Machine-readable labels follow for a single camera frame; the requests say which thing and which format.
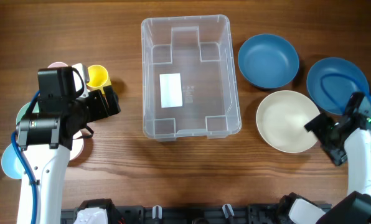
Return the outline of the dark blue plate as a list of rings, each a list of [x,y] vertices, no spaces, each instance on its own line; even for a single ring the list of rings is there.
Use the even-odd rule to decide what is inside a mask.
[[[306,81],[309,96],[321,109],[341,115],[349,98],[354,92],[359,91],[359,88],[346,78],[323,77],[333,73],[357,80],[366,90],[369,89],[369,83],[359,67],[343,58],[324,58],[310,68]]]

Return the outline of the cream white bowl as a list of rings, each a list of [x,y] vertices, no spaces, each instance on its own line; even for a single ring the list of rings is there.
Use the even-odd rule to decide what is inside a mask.
[[[281,90],[261,101],[256,111],[256,126],[271,147],[295,154],[317,143],[317,137],[306,131],[304,125],[319,114],[317,106],[305,95]]]

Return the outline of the dark blue bowl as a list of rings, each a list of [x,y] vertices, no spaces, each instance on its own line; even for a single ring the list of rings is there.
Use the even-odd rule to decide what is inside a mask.
[[[298,74],[299,55],[286,39],[258,34],[246,40],[238,52],[241,74],[252,85],[274,89],[290,83]]]

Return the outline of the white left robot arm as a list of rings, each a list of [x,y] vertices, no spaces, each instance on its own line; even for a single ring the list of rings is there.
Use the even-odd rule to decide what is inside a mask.
[[[85,98],[75,87],[39,88],[12,134],[12,145],[24,167],[18,223],[59,223],[65,172],[73,136],[88,124],[120,112],[111,86],[93,90]]]

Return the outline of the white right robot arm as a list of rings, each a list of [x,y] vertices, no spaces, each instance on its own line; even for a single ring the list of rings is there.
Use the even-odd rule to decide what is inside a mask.
[[[314,133],[333,164],[348,163],[346,198],[317,222],[371,223],[371,118],[354,113],[335,122],[321,113],[304,128]]]

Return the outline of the white label in container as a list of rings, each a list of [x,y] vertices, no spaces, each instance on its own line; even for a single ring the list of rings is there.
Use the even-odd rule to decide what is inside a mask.
[[[159,83],[161,93],[161,107],[181,107],[183,105],[183,100],[180,73],[160,74]]]

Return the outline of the clear plastic storage container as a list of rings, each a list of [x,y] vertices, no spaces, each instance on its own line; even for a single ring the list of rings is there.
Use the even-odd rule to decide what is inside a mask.
[[[141,23],[143,132],[149,139],[238,133],[242,119],[230,21],[222,14]],[[180,73],[181,107],[162,108],[160,74]]]

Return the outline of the yellow plastic cup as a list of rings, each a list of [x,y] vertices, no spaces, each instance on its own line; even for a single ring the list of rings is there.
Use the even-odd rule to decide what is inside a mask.
[[[88,67],[90,81],[87,87],[90,91],[100,90],[105,94],[104,87],[111,86],[111,80],[107,69],[102,65],[91,65]]]

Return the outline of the pink plastic bowl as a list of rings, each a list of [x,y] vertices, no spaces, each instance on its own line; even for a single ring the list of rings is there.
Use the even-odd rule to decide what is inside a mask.
[[[78,131],[73,135],[72,150],[70,152],[70,160],[76,159],[83,151],[84,139],[82,138],[82,132]]]

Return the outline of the pink plastic cup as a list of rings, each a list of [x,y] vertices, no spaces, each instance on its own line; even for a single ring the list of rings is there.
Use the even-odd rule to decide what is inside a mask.
[[[54,62],[51,63],[48,68],[58,68],[58,67],[67,67],[68,65],[64,62]]]

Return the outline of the mint green bowl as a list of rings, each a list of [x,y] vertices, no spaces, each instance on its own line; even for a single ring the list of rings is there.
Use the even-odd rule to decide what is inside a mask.
[[[22,117],[25,115],[28,107],[31,105],[30,102],[26,103],[18,112],[16,117],[16,124],[21,121]],[[38,103],[35,104],[34,109],[32,110],[32,113],[39,113],[39,105]]]

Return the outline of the light blue bowl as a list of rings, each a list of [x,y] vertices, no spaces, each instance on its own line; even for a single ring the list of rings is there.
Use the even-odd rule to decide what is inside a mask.
[[[1,167],[3,172],[12,179],[22,179],[24,168],[18,159],[17,154],[10,144],[4,151],[1,159]]]

